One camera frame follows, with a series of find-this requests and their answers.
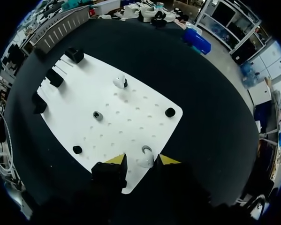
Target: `clutter on table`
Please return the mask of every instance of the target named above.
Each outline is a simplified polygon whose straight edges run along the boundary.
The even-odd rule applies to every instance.
[[[138,18],[139,21],[151,23],[156,27],[164,27],[167,23],[174,22],[175,20],[185,23],[189,19],[189,16],[183,14],[179,8],[168,11],[164,8],[164,3],[157,2],[155,4],[149,0],[124,5],[123,10],[114,15],[124,21]]]

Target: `cabinet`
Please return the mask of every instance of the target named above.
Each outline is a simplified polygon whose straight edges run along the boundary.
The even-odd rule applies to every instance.
[[[249,89],[250,96],[254,105],[259,105],[272,100],[270,88],[265,81],[258,83],[256,86]]]
[[[281,75],[281,47],[273,42],[264,52],[250,61],[253,70],[260,78],[275,79]]]
[[[255,72],[261,72],[266,69],[260,56],[257,56],[254,60],[251,61],[252,68]]]
[[[268,73],[271,76],[271,79],[276,78],[281,74],[281,58],[279,58],[276,62],[270,65],[268,68]]]
[[[264,52],[260,54],[260,57],[266,67],[269,67],[281,58],[281,47],[278,42],[273,42]]]

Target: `blue container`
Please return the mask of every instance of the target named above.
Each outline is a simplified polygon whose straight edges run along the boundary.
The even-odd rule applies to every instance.
[[[189,44],[192,44],[204,55],[208,54],[211,51],[211,44],[193,29],[187,28],[185,30],[183,40]]]

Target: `cable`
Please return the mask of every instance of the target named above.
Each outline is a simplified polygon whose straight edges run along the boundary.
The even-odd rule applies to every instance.
[[[13,164],[13,148],[12,148],[12,141],[11,141],[11,135],[10,135],[8,124],[7,124],[7,122],[5,120],[5,117],[4,117],[4,115],[1,111],[0,111],[0,115],[2,116],[2,118],[5,122],[5,125],[6,125],[6,128],[7,128],[7,133],[8,133],[8,138],[9,138],[9,141],[10,141],[10,150],[8,149],[8,156],[9,156],[8,162],[10,162],[9,168],[6,169],[1,164],[0,164],[0,167],[4,172],[8,173],[13,169],[13,166],[14,166],[14,164]]]

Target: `black knob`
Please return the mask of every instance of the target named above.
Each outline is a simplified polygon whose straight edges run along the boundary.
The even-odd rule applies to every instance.
[[[175,111],[173,108],[168,108],[168,109],[165,111],[165,115],[166,115],[167,117],[173,117],[175,114],[176,114],[176,111]]]
[[[74,146],[73,151],[76,154],[80,154],[80,153],[82,153],[82,148],[80,146]]]

